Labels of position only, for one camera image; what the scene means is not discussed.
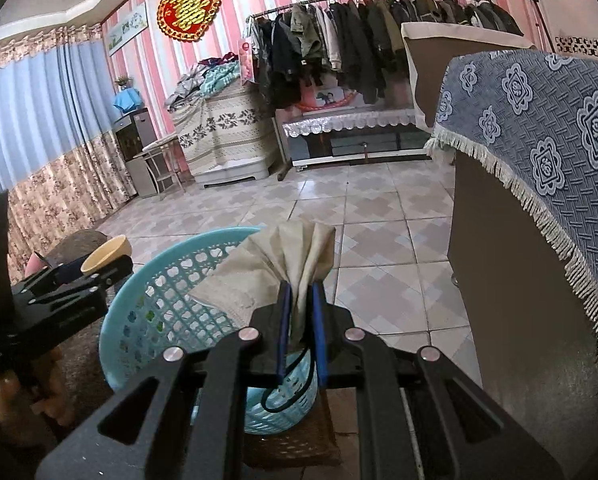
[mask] gold chinese character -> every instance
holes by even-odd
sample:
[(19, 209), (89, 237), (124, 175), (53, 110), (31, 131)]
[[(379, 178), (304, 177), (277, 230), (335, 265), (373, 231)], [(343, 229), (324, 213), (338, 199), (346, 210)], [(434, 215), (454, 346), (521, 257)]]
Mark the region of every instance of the gold chinese character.
[(205, 18), (203, 7), (210, 5), (210, 0), (177, 0), (176, 21), (172, 23), (181, 30), (190, 30), (193, 25), (202, 23)]

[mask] pile of clothes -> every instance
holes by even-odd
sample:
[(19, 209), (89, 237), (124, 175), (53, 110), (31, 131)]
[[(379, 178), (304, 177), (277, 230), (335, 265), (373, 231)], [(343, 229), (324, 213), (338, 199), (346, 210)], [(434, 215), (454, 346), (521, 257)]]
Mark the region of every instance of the pile of clothes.
[(166, 110), (172, 111), (191, 98), (208, 98), (226, 88), (241, 75), (239, 58), (229, 52), (223, 57), (201, 60), (189, 73), (181, 76), (175, 91), (166, 99)]
[(384, 97), (384, 72), (408, 75), (401, 37), (406, 22), (457, 23), (523, 36), (515, 19), (490, 0), (462, 6), (458, 0), (363, 0), (301, 6), (268, 18), (249, 20), (258, 63), (257, 81), (266, 102), (288, 108), (301, 100), (300, 81), (321, 85), (325, 71), (340, 86), (374, 104)]

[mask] turquoise plastic basket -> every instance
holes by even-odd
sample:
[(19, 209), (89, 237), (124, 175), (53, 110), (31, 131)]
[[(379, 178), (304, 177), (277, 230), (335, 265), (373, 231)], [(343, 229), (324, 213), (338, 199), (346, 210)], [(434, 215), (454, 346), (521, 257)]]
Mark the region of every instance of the turquoise plastic basket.
[[(106, 381), (121, 388), (134, 373), (170, 346), (195, 352), (214, 346), (236, 327), (220, 310), (193, 301), (190, 290), (249, 235), (259, 228), (234, 227), (193, 236), (162, 252), (141, 267), (114, 297), (101, 326), (99, 359)], [(298, 355), (287, 357), (290, 364)], [(273, 434), (294, 426), (308, 413), (317, 395), (317, 374), (310, 373), (308, 351), (278, 389), (269, 394), (248, 388), (245, 431)], [(303, 388), (292, 405), (285, 405)]]

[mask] blue-gray blanket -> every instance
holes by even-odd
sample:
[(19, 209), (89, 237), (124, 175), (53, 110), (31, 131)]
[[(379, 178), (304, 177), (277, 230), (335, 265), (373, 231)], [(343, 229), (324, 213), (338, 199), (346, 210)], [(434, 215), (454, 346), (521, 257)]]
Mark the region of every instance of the blue-gray blanket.
[(456, 58), (433, 137), (510, 187), (598, 332), (598, 62), (537, 50)]

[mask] floral curtain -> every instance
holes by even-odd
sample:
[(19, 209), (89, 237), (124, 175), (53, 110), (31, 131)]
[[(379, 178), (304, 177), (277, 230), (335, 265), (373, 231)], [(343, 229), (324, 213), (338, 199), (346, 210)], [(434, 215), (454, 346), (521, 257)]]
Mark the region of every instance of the floral curtain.
[(0, 46), (0, 190), (9, 189), (10, 277), (33, 251), (118, 209), (135, 194), (111, 133), (100, 27), (58, 28)]

